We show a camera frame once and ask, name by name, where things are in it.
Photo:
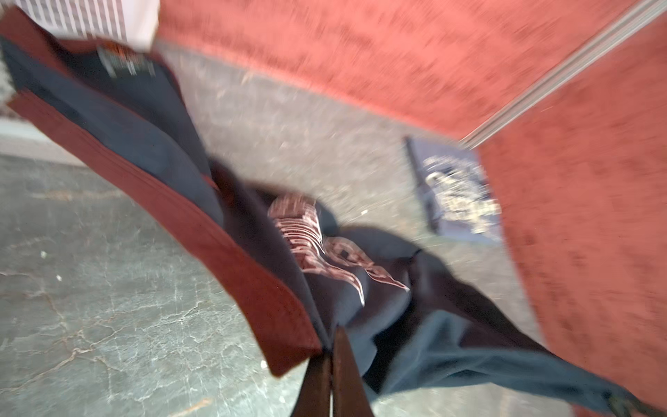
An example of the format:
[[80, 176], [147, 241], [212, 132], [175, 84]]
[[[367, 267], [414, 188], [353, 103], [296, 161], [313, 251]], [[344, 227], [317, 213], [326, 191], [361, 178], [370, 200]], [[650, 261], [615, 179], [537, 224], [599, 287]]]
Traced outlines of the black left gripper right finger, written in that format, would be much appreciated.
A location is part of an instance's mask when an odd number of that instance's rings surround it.
[[337, 328], [333, 346], [333, 416], [374, 417], [354, 353], [343, 328]]

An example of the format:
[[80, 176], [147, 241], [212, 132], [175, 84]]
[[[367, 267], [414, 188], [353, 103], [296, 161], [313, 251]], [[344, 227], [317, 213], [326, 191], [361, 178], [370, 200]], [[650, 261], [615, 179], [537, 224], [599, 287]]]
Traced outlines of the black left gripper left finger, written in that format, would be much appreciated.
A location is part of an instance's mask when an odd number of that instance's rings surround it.
[[330, 417], [331, 373], [330, 354], [309, 360], [291, 417]]

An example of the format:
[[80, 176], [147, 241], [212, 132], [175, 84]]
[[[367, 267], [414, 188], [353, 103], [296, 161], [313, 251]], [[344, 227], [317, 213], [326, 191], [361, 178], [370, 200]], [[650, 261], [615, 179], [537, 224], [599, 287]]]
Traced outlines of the dark navy maroon-trimmed tank top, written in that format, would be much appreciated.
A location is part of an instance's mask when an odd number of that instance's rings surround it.
[[156, 54], [60, 40], [17, 7], [1, 20], [10, 108], [116, 185], [234, 298], [272, 374], [331, 355], [343, 328], [368, 401], [493, 383], [630, 416], [623, 387], [518, 330], [441, 260], [374, 228], [340, 229], [298, 193], [255, 189], [206, 153]]

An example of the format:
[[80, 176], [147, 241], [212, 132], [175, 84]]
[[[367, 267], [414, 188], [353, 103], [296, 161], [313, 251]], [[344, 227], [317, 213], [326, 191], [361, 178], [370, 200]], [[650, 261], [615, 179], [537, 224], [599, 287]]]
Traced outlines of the grey-blue tank top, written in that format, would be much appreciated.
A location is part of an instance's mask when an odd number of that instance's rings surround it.
[[501, 207], [474, 151], [414, 137], [404, 144], [434, 234], [472, 243], [503, 240]]

